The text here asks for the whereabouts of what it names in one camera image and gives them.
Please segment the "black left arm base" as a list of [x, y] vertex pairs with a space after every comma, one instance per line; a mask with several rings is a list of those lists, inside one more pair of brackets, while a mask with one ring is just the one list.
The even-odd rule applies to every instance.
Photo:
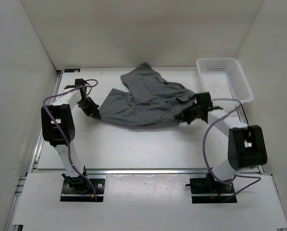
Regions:
[[71, 178], [62, 174], [63, 185], [61, 190], [61, 202], [103, 202], [105, 191], [105, 179], [89, 179], [94, 187], [81, 176]]

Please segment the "grey drawstring shorts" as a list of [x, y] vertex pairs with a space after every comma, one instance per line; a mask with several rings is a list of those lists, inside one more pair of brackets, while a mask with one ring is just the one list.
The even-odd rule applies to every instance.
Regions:
[[161, 129], [178, 126], [174, 116], [195, 101], [195, 92], [169, 82], [142, 63], [121, 75], [128, 92], [112, 89], [99, 108], [104, 123], [128, 129]]

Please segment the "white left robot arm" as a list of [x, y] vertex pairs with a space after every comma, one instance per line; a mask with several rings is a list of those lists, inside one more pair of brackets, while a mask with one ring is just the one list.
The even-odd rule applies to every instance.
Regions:
[[75, 123], [72, 110], [78, 106], [87, 117], [101, 119], [99, 105], [89, 96], [91, 89], [97, 85], [98, 81], [95, 79], [76, 79], [62, 93], [46, 97], [41, 107], [43, 139], [60, 156], [66, 171], [63, 177], [74, 182], [74, 188], [80, 193], [89, 190], [90, 180], [85, 174], [84, 165], [80, 163], [73, 142]]

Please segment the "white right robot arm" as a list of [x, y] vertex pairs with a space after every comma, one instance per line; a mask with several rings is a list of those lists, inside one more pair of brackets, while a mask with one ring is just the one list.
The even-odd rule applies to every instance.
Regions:
[[[191, 124], [200, 119], [209, 125], [202, 141], [203, 159], [211, 176], [206, 179], [205, 186], [210, 192], [217, 192], [223, 184], [228, 185], [239, 172], [267, 163], [262, 128], [258, 125], [248, 125], [230, 115], [236, 109], [225, 112], [223, 108], [214, 106], [209, 92], [194, 96], [189, 107], [183, 109], [174, 118], [178, 122]], [[211, 167], [206, 155], [206, 140], [212, 128], [218, 129], [228, 138], [227, 158], [216, 167]]]

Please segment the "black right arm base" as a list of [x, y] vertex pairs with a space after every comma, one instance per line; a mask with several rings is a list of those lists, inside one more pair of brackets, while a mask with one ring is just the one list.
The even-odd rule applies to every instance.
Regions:
[[185, 187], [190, 188], [192, 204], [237, 203], [232, 183], [225, 185], [207, 178], [190, 178]]

